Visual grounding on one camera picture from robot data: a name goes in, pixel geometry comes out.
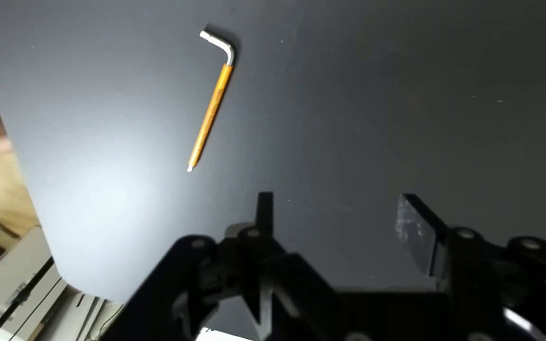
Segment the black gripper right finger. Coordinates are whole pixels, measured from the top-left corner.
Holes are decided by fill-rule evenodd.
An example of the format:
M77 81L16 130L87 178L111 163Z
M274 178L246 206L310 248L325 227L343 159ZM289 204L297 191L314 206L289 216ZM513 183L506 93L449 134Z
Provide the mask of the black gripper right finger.
M447 225L415 193L397 199L394 231L424 276L434 276L443 254Z

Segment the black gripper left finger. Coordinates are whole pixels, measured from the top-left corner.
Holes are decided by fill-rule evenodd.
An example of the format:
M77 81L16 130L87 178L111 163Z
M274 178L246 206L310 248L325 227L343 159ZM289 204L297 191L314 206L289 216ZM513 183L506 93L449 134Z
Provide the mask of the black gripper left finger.
M255 227L259 231L257 248L265 252L272 235L272 193L270 191L261 191L257 195Z

